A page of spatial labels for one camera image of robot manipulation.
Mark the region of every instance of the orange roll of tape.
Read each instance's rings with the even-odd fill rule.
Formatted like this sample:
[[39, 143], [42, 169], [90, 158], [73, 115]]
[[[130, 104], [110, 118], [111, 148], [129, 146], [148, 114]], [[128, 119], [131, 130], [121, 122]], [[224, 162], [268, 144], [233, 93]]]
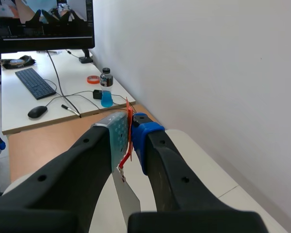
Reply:
[[98, 83], [100, 83], [100, 77], [98, 77], [96, 75], [88, 76], [87, 82], [90, 84], [98, 84]]

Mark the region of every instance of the orange tag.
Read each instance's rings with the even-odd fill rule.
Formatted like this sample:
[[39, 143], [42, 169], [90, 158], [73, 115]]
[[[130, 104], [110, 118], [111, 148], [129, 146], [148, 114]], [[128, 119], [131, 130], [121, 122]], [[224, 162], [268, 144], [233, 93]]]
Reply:
[[133, 110], [132, 107], [130, 106], [128, 99], [126, 97], [126, 108], [127, 108], [127, 114], [128, 114], [128, 153], [130, 154], [130, 160], [132, 161], [131, 158], [131, 153], [132, 153], [132, 142], [131, 142], [131, 125], [132, 125], [132, 115], [133, 115]]
[[131, 108], [131, 106], [129, 105], [129, 102], [126, 98], [126, 108], [127, 108], [127, 119], [128, 119], [128, 151], [127, 154], [124, 156], [124, 158], [121, 160], [120, 164], [119, 164], [119, 169], [121, 171], [123, 171], [123, 166], [124, 163], [128, 160], [128, 158], [130, 157], [130, 160], [132, 160], [131, 158], [131, 153], [132, 153], [132, 141], [131, 141], [131, 125], [132, 125], [132, 116], [133, 116], [133, 110]]

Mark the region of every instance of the bottle label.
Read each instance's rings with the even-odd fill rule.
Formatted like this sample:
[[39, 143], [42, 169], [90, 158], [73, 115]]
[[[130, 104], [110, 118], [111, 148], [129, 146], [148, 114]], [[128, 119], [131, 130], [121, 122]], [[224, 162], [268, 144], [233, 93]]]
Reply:
[[100, 77], [100, 85], [104, 86], [104, 87], [109, 87], [113, 85], [113, 78], [108, 79], [105, 77]]

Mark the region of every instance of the blue liquid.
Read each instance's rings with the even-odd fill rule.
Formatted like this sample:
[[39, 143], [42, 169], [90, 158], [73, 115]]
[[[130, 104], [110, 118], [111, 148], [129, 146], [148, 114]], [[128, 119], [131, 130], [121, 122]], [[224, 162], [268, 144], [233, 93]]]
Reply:
[[101, 105], [105, 108], [109, 108], [113, 105], [113, 100], [110, 91], [102, 91]]

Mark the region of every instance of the power adapter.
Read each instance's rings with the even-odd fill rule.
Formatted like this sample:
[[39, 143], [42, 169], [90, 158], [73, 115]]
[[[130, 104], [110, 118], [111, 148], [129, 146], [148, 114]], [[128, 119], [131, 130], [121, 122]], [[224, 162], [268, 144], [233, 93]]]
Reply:
[[93, 98], [95, 100], [101, 100], [102, 99], [102, 90], [94, 90], [93, 91]]

